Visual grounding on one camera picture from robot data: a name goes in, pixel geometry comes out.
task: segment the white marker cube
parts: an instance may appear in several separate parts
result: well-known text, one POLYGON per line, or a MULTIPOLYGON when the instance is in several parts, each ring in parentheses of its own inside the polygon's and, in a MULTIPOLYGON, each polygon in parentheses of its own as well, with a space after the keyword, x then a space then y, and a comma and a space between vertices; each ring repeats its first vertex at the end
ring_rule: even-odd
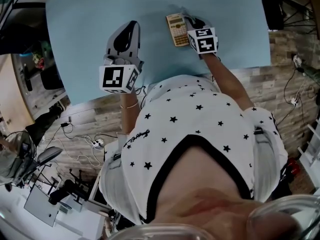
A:
POLYGON ((135 65, 105 65, 99 67, 100 89, 114 94, 130 94, 139 76, 135 65))
POLYGON ((188 31, 191 47, 198 54, 216 53, 218 50, 218 37, 214 27, 188 31))

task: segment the skin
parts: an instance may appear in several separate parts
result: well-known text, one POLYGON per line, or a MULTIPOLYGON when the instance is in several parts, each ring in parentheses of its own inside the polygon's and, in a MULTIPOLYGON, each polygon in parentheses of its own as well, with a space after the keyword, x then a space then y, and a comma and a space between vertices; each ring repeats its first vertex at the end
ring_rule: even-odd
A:
MULTIPOLYGON (((254 107, 240 81, 213 54, 203 60, 221 92, 236 101, 242 110, 254 107)), ((139 106, 134 93, 122 94, 122 129, 135 127, 139 106)), ((288 215, 274 213, 256 220, 247 230, 249 214, 262 204, 243 200, 232 178, 201 147, 192 146, 167 176, 157 199, 152 223, 188 224, 206 230, 216 240, 273 240, 296 229, 288 215)))

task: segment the glasses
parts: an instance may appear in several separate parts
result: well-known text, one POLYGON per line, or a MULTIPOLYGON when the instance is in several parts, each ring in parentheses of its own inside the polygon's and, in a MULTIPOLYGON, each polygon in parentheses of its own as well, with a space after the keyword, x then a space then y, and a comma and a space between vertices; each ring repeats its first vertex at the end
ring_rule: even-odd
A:
MULTIPOLYGON (((320 197, 291 195, 264 204, 247 219, 246 240, 320 239, 320 197)), ((109 240, 215 240, 205 230, 183 224, 146 224, 124 229, 109 240)))

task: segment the black neckline trim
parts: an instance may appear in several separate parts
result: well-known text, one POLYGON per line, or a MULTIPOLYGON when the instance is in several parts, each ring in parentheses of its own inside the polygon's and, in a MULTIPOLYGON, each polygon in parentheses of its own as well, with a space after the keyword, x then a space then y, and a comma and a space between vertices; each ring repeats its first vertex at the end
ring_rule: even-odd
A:
POLYGON ((241 198, 248 200, 251 199, 250 190, 236 167, 219 150, 212 146, 211 143, 202 136, 187 135, 173 149, 151 185, 147 201, 146 219, 143 220, 145 223, 150 223, 154 220, 156 215, 158 196, 163 184, 165 183, 166 178, 168 177, 170 171, 182 156, 182 154, 192 146, 201 147, 229 174, 229 176, 235 182, 241 198))

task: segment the blue table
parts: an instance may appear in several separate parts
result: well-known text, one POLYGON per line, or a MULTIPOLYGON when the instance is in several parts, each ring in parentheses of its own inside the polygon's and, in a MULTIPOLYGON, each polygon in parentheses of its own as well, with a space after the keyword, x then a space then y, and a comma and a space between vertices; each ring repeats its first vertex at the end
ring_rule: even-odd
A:
POLYGON ((181 6, 216 27, 218 56, 229 69, 270 65, 261 0, 48 0, 50 41, 71 103, 108 94, 99 89, 99 66, 109 36, 130 20, 140 24, 139 57, 145 61, 136 87, 181 74, 208 73, 190 47, 174 46, 166 16, 180 12, 181 6))

